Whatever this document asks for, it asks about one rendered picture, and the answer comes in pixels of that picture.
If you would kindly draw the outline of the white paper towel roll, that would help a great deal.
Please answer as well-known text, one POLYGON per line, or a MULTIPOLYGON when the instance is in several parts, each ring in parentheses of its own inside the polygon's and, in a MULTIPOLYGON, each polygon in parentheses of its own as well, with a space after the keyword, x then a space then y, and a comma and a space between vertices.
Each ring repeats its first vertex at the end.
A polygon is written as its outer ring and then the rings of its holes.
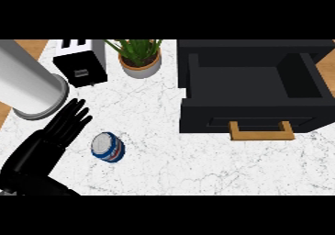
POLYGON ((64 78, 51 73, 12 39, 0 39, 0 102, 26 120, 48 118, 70 93, 64 78))

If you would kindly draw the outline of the black drawer front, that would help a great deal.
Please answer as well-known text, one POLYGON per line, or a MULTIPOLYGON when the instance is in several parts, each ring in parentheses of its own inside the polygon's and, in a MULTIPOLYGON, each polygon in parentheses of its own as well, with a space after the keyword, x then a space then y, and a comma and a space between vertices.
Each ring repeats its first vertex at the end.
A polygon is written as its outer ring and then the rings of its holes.
POLYGON ((182 100, 180 133, 229 133, 231 121, 241 131, 273 131, 288 121, 294 133, 307 133, 335 122, 335 98, 182 100))

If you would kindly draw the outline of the blue and white can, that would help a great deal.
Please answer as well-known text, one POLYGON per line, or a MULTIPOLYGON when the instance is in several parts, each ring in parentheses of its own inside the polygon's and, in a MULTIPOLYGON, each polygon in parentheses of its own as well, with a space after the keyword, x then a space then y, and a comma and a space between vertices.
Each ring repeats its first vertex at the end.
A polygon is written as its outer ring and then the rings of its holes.
POLYGON ((111 132, 102 132, 92 140, 92 155, 105 162, 119 162, 126 154, 126 145, 111 132))

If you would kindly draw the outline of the black and white toaster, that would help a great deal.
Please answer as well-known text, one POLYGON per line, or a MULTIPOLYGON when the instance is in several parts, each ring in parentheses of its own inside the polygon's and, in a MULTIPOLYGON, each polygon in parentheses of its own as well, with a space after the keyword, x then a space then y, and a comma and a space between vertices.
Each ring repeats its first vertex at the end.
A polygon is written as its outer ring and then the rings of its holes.
POLYGON ((105 41, 101 39, 58 39, 54 63, 74 87, 108 80, 105 41))

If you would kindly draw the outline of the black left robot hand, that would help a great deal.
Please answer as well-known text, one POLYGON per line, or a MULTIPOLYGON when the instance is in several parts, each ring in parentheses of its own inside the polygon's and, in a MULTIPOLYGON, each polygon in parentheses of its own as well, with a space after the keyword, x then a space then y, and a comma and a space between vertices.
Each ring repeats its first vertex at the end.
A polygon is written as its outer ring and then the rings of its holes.
POLYGON ((0 196, 79 196, 49 177, 67 147, 92 121, 86 100, 70 101, 43 129, 27 137, 0 169, 0 196))

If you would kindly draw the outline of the black drawer cabinet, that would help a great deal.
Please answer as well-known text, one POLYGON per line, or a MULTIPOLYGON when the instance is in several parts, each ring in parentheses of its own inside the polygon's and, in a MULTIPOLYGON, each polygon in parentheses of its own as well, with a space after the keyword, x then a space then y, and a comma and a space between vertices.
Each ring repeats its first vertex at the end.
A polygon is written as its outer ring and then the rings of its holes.
POLYGON ((328 98, 316 64, 329 39, 180 39, 177 86, 189 98, 328 98))

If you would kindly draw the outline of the green potted plant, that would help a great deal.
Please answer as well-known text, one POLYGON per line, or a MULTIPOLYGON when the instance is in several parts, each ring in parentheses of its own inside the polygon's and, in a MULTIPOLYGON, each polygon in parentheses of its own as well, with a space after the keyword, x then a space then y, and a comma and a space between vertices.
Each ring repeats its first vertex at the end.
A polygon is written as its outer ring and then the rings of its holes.
POLYGON ((105 43, 119 52, 124 73, 136 79, 151 77, 161 66, 161 39, 117 39, 105 43))

